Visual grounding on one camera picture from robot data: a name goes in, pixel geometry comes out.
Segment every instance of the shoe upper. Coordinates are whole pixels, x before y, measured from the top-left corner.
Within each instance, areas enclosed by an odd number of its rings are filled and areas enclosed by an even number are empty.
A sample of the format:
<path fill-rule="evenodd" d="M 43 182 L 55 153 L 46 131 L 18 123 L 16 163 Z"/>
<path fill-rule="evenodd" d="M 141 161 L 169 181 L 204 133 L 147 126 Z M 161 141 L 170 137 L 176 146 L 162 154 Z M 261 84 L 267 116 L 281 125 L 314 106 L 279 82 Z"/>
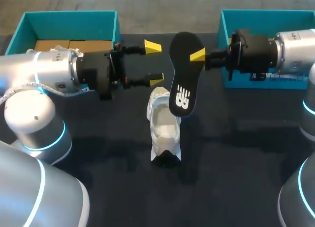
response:
<path fill-rule="evenodd" d="M 148 117 L 153 149 L 158 156 L 165 150 L 175 155 L 179 149 L 180 118 L 171 114 L 168 104 L 167 90 L 162 93 L 152 92 L 148 103 Z"/>

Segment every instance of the shoe insole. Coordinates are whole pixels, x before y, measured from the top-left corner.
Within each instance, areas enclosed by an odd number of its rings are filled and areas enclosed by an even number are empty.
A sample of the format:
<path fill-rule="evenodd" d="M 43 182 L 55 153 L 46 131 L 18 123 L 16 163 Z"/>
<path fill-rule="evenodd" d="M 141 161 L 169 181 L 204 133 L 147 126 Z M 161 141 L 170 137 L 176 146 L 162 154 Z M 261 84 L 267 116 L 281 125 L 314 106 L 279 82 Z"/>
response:
<path fill-rule="evenodd" d="M 197 97 L 197 87 L 204 61 L 190 61 L 190 56 L 204 49 L 199 38 L 190 32 L 176 34 L 169 48 L 174 67 L 169 108 L 173 115 L 185 117 L 192 113 Z"/>
<path fill-rule="evenodd" d="M 154 115 L 153 123 L 159 137 L 175 137 L 177 120 L 167 106 L 160 105 Z"/>

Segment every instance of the black insole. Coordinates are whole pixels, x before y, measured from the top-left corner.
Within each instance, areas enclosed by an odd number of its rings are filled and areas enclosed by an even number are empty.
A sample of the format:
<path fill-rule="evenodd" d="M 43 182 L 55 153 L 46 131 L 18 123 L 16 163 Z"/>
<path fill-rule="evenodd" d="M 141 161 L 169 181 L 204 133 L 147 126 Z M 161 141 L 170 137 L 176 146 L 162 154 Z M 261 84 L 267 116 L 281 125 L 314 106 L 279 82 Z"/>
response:
<path fill-rule="evenodd" d="M 173 115 L 185 117 L 192 113 L 197 97 L 200 73 L 205 62 L 191 62 L 190 55 L 202 50 L 199 38 L 190 32 L 176 34 L 169 48 L 174 67 L 169 108 Z"/>

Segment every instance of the new balance logo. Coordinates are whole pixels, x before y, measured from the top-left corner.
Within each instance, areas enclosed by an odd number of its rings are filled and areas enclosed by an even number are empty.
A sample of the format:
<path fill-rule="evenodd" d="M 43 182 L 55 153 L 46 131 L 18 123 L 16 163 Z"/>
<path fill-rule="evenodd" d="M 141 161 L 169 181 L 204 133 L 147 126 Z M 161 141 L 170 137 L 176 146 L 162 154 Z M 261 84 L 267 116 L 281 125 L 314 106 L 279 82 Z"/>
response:
<path fill-rule="evenodd" d="M 176 105 L 186 110 L 189 104 L 190 92 L 182 86 L 177 85 Z"/>

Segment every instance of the blue led ring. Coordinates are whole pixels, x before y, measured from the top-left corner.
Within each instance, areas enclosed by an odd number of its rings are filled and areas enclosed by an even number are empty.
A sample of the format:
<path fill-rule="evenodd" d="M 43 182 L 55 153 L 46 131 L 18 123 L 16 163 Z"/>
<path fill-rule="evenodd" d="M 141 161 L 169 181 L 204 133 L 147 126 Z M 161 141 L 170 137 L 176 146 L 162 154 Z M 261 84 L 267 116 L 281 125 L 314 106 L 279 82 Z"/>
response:
<path fill-rule="evenodd" d="M 30 147 L 27 147 L 27 146 L 24 146 L 26 149 L 29 149 L 30 151 L 34 151 L 34 152 L 38 152 L 38 151 L 44 151 L 48 148 L 51 148 L 52 146 L 56 145 L 63 137 L 65 133 L 65 123 L 63 121 L 63 132 L 61 133 L 61 135 L 58 137 L 58 139 L 56 141 L 54 141 L 52 144 L 46 146 L 46 147 L 42 147 L 42 148 L 30 148 Z"/>

